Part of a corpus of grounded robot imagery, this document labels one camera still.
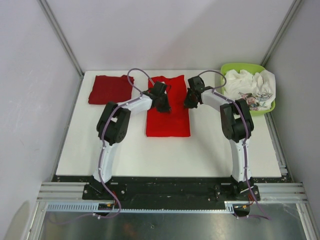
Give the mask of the bright red kungfu t-shirt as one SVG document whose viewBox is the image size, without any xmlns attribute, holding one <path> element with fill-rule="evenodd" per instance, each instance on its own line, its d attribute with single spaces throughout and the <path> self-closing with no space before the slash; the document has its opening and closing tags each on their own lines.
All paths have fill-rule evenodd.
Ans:
<svg viewBox="0 0 320 240">
<path fill-rule="evenodd" d="M 154 83 L 163 82 L 167 85 L 166 93 L 170 112 L 158 112 L 155 108 L 147 111 L 146 136 L 147 137 L 190 137 L 189 109 L 184 107 L 187 96 L 185 76 L 173 78 L 155 76 Z"/>
</svg>

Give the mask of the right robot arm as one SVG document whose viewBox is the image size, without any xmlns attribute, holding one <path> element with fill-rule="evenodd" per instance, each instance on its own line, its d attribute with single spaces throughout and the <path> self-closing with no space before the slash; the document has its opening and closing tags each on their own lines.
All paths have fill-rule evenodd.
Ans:
<svg viewBox="0 0 320 240">
<path fill-rule="evenodd" d="M 188 84 L 185 108 L 193 109 L 201 104 L 220 113 L 221 129 L 231 147 L 230 194 L 235 200 L 242 201 L 253 187 L 248 152 L 254 123 L 247 102 L 244 99 L 229 99 L 213 87 L 205 86 L 200 76 L 188 79 Z"/>
</svg>

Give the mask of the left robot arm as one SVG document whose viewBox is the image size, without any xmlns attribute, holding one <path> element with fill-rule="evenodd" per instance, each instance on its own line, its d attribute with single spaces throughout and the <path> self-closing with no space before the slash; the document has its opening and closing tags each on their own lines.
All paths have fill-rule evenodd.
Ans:
<svg viewBox="0 0 320 240">
<path fill-rule="evenodd" d="M 100 200 L 110 196 L 111 188 L 106 184 L 112 178 L 113 163 L 120 143 L 127 135 L 130 118 L 150 109 L 159 113 L 170 113 L 168 93 L 171 86 L 157 81 L 139 96 L 124 102 L 108 102 L 96 126 L 102 142 L 97 168 L 90 184 L 93 194 Z"/>
</svg>

